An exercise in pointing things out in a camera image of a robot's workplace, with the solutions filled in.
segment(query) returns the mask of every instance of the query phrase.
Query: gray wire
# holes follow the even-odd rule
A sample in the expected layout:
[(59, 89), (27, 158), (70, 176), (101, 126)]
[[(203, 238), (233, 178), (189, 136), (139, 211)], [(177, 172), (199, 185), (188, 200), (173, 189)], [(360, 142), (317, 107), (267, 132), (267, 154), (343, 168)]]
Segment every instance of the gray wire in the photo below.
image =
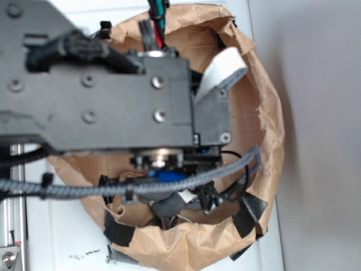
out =
[(169, 193), (173, 191), (181, 191), (184, 189), (194, 189), (197, 186), (205, 185), (213, 179), (221, 178), (233, 174), (248, 165), (253, 158), (256, 157), (257, 170), (261, 165), (261, 151), (259, 147), (253, 146), (241, 159), (221, 168), (192, 176), (183, 181), (167, 182), (167, 183), (142, 183), (137, 185), (119, 183), (112, 186), (56, 186), (48, 185), (42, 188), (39, 183), (31, 182), (15, 182), (7, 179), (0, 179), (0, 190), (21, 190), (23, 193), (36, 194), (44, 193), (48, 197), (64, 197), (64, 198), (82, 198), (84, 196), (103, 195), (115, 196), (125, 195), (126, 191), (131, 189), (136, 195), (152, 194), (152, 193)]

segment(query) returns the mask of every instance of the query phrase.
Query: black plastic clip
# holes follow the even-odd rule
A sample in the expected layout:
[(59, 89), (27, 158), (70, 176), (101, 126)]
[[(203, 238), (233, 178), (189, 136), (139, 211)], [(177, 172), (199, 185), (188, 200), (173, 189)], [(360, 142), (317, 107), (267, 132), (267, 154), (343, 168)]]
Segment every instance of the black plastic clip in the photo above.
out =
[(101, 21), (100, 22), (100, 30), (96, 35), (97, 38), (101, 40), (108, 40), (111, 38), (112, 33), (112, 23), (110, 21)]
[(125, 196), (122, 198), (122, 201), (124, 205), (137, 203), (138, 197), (134, 194), (134, 185), (132, 183), (126, 184)]
[(47, 196), (46, 190), (49, 187), (49, 185), (52, 184), (53, 180), (54, 180), (54, 174), (52, 174), (52, 173), (44, 173), (43, 174), (43, 179), (41, 181), (41, 189), (39, 192), (41, 199), (46, 199), (46, 196)]

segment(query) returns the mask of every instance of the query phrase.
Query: white wall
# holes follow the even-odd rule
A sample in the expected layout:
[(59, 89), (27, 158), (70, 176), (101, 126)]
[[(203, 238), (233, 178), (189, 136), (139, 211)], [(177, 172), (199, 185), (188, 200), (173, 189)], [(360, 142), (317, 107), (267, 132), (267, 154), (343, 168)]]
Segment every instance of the white wall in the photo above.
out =
[(361, 270), (361, 1), (249, 0), (281, 96), (287, 271)]

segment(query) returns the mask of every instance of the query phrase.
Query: hex screw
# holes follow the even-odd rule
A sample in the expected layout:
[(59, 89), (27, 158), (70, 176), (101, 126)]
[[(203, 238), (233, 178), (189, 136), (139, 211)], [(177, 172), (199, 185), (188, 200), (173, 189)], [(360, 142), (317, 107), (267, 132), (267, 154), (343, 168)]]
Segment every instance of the hex screw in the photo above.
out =
[(232, 135), (229, 132), (224, 132), (220, 136), (220, 140), (222, 143), (230, 143), (232, 141)]
[(16, 256), (12, 252), (6, 252), (2, 256), (2, 262), (6, 268), (10, 269), (16, 262)]
[(14, 78), (10, 80), (7, 87), (9, 88), (10, 91), (17, 93), (24, 89), (24, 83), (20, 79)]
[(154, 119), (159, 123), (165, 122), (166, 112), (163, 108), (158, 108), (154, 111)]
[(152, 78), (152, 85), (156, 88), (156, 89), (161, 89), (164, 87), (164, 80), (162, 77), (159, 76), (154, 76)]
[(99, 119), (99, 114), (92, 109), (85, 109), (82, 118), (86, 123), (95, 123)]
[(87, 88), (91, 88), (96, 85), (96, 77), (90, 73), (84, 73), (80, 77), (80, 81)]
[(23, 8), (17, 3), (11, 3), (6, 8), (6, 13), (12, 18), (18, 18), (23, 14)]
[(227, 90), (225, 90), (225, 89), (219, 89), (219, 90), (217, 91), (217, 97), (218, 97), (219, 99), (225, 99), (225, 98), (227, 98), (227, 97), (228, 97)]

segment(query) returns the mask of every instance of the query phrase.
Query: brown paper bag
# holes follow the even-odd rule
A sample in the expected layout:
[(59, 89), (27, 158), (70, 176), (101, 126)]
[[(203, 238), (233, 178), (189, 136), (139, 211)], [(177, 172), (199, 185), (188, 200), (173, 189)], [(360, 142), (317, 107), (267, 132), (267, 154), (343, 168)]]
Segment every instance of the brown paper bag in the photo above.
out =
[[(148, 14), (143, 13), (113, 27), (109, 42), (122, 52), (131, 47), (141, 51), (138, 21), (146, 18)], [(163, 231), (157, 226), (146, 226), (153, 214), (145, 204), (125, 207), (120, 198), (115, 197), (113, 204), (105, 206), (101, 196), (81, 199), (88, 214), (113, 241), (113, 248), (140, 265), (164, 271), (200, 270), (243, 250), (255, 241), (256, 235), (267, 232), (284, 157), (283, 116), (278, 94), (254, 51), (255, 43), (237, 29), (233, 18), (222, 6), (171, 6), (166, 14), (166, 43), (176, 47), (181, 57), (189, 59), (191, 68), (198, 72), (203, 72), (212, 57), (221, 51), (217, 34), (227, 47), (235, 46), (241, 52), (249, 71), (230, 90), (233, 141), (224, 149), (242, 154), (252, 145), (261, 147), (262, 166), (247, 192), (267, 203), (267, 208), (260, 213), (255, 227), (241, 237), (235, 226), (237, 216), (233, 217), (242, 214), (237, 204), (224, 204), (211, 216), (200, 211), (182, 211), (181, 215), (193, 223), (179, 220), (177, 226)], [(49, 160), (66, 184), (90, 186), (98, 185), (101, 174), (115, 178), (134, 172), (129, 157), (52, 157)], [(232, 160), (224, 156), (225, 163)], [(241, 174), (218, 180), (217, 188), (225, 189)]]

